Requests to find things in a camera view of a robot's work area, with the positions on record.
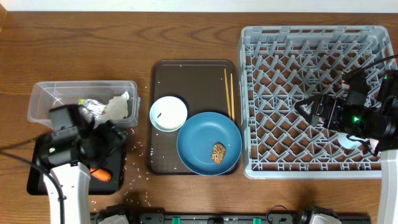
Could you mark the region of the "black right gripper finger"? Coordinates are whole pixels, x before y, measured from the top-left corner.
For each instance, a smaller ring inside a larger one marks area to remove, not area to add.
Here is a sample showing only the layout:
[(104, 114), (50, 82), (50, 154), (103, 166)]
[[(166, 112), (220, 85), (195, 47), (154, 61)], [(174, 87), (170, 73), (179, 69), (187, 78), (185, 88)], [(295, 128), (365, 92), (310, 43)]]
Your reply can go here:
[(295, 110), (297, 113), (302, 116), (308, 124), (312, 124), (313, 115), (311, 112), (306, 112), (303, 106), (295, 105)]
[(300, 101), (296, 102), (295, 107), (300, 107), (302, 105), (310, 105), (311, 103), (318, 101), (321, 97), (322, 97), (321, 94), (313, 95), (304, 100), (300, 100)]

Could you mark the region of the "white paper cup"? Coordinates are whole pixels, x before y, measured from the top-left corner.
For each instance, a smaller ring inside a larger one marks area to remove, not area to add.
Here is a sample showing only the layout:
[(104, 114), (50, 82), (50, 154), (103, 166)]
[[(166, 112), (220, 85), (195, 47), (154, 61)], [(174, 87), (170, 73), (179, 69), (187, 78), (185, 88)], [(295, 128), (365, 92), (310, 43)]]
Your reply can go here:
[(361, 139), (355, 136), (348, 136), (348, 134), (345, 133), (340, 133), (337, 141), (341, 147), (353, 150), (357, 149), (359, 146), (362, 146), (361, 141), (366, 142), (367, 139)]

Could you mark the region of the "brown food scrap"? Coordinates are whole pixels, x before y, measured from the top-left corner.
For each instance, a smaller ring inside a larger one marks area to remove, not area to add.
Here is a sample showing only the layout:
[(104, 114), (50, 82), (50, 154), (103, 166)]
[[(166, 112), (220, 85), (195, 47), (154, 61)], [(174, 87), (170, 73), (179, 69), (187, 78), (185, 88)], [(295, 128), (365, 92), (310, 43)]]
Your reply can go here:
[(215, 164), (221, 164), (224, 156), (226, 154), (226, 148), (224, 147), (224, 145), (222, 145), (221, 143), (217, 143), (213, 146), (213, 150), (211, 153), (211, 160), (215, 163)]

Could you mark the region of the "blue plate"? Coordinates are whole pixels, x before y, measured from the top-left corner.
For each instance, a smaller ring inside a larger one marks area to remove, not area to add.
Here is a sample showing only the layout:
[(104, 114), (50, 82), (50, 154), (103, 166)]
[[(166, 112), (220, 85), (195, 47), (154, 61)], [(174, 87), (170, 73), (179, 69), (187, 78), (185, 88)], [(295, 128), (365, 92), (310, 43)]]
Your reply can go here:
[[(218, 143), (226, 149), (220, 164), (211, 159), (213, 147)], [(178, 133), (177, 152), (180, 160), (199, 175), (215, 176), (228, 172), (239, 161), (241, 151), (241, 133), (223, 114), (196, 114), (185, 122)]]

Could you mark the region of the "light blue rice bowl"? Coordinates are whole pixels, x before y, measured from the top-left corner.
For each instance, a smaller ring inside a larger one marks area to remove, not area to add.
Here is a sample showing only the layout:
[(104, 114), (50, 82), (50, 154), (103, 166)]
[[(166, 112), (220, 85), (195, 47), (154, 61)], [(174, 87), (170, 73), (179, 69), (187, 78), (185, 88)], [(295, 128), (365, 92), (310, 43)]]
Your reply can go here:
[(187, 120), (185, 103), (175, 96), (164, 96), (156, 100), (149, 111), (152, 125), (163, 132), (174, 132)]

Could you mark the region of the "white tissue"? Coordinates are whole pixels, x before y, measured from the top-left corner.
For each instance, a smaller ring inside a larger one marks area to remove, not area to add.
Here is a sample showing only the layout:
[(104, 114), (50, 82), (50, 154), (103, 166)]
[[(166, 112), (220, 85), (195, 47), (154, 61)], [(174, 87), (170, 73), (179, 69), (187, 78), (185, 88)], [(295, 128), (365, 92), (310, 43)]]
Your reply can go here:
[(99, 116), (99, 119), (113, 119), (119, 120), (124, 119), (128, 116), (127, 101), (130, 99), (129, 93), (125, 91), (120, 96), (115, 96), (109, 100), (109, 103), (105, 106), (103, 114)]

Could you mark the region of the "yellow green snack wrapper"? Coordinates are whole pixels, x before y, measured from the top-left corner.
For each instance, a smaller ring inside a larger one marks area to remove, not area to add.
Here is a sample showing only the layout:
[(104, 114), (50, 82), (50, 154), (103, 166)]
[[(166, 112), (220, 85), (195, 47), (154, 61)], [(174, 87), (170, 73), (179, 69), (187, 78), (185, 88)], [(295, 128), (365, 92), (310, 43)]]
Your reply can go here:
[(99, 119), (103, 114), (106, 105), (94, 99), (79, 99), (80, 111), (87, 118)]

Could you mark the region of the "orange carrot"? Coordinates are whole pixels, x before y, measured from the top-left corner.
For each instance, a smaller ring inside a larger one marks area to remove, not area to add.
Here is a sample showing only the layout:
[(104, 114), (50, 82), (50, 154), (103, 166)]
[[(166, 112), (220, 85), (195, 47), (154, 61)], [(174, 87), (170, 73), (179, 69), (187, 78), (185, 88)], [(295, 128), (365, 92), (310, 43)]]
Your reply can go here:
[(90, 174), (103, 182), (109, 182), (112, 178), (112, 175), (109, 171), (106, 171), (104, 169), (90, 169)]

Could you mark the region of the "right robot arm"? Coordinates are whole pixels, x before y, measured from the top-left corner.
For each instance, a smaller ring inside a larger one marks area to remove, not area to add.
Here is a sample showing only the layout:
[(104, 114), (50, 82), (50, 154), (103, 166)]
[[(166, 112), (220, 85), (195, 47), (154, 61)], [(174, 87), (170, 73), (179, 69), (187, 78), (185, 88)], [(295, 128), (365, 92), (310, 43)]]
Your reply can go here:
[(370, 91), (367, 68), (341, 76), (346, 98), (317, 94), (295, 103), (295, 109), (312, 126), (323, 120), (323, 127), (345, 133), (356, 140), (373, 139), (371, 154), (381, 156), (382, 190), (378, 223), (397, 223), (397, 70), (387, 70), (377, 95), (381, 106), (366, 107)]

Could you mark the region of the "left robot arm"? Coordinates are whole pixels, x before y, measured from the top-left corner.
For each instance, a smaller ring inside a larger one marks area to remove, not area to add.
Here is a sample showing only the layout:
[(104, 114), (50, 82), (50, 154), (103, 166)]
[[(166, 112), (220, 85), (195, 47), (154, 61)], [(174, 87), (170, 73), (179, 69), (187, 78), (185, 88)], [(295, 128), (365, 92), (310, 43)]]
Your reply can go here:
[(90, 181), (118, 178), (127, 135), (112, 121), (87, 120), (80, 105), (52, 108), (49, 115), (53, 130), (37, 140), (35, 163), (49, 196), (50, 221), (90, 223)]

